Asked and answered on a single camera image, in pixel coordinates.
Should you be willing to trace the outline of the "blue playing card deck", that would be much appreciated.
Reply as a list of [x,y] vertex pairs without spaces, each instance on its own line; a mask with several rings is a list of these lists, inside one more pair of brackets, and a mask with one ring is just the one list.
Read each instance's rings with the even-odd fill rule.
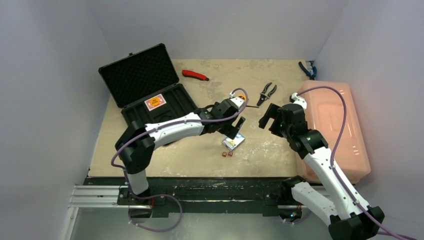
[[226,137],[221,142],[222,142],[222,144],[223,144],[224,147],[226,147],[228,150],[230,150],[230,151],[233,152],[245,140],[246,140],[246,138],[241,133],[237,133],[237,135],[234,137],[234,139],[231,139],[229,137]]

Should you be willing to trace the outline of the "red playing card deck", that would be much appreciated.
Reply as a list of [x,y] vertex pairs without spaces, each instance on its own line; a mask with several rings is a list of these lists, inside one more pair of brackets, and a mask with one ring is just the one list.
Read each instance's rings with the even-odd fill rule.
[[150,112],[167,104],[167,101],[161,93],[150,97],[143,102]]

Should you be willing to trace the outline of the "orange big blind button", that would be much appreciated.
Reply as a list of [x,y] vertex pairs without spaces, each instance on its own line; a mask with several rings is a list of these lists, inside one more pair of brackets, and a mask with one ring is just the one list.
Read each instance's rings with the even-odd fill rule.
[[153,97],[153,98],[151,98],[150,100],[149,100],[149,104],[151,105],[151,106],[158,106],[158,105],[160,105],[161,104],[161,102],[162,102],[162,98],[161,97],[159,97],[159,96],[157,96],[157,97]]

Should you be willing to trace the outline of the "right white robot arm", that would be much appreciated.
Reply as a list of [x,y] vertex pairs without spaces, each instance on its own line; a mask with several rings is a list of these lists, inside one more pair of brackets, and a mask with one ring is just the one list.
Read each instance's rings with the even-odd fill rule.
[[329,194],[325,197],[301,176],[283,180],[281,199],[305,205],[327,226],[333,240],[367,240],[377,235],[385,214],[378,206],[372,207],[356,191],[332,159],[332,151],[323,135],[308,128],[304,107],[289,103],[270,104],[259,127],[264,129],[270,119],[269,131],[285,138],[290,148],[309,165]]

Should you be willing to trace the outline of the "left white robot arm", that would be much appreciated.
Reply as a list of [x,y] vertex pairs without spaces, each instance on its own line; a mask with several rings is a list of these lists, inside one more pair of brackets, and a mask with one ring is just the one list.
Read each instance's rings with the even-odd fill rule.
[[174,120],[149,124],[133,121],[115,143],[114,155],[123,162],[122,168],[131,187],[130,199],[138,205],[148,201],[146,168],[156,149],[187,137],[215,132],[234,139],[245,118],[241,117],[236,125],[233,122],[245,107],[243,98],[231,97]]

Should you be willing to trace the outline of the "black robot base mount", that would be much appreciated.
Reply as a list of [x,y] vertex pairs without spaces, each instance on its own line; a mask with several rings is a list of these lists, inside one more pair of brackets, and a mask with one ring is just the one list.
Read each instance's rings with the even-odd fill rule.
[[148,207],[154,218],[170,213],[260,214],[295,221],[305,209],[283,196],[283,177],[148,177],[149,188],[133,197],[118,189],[118,205]]

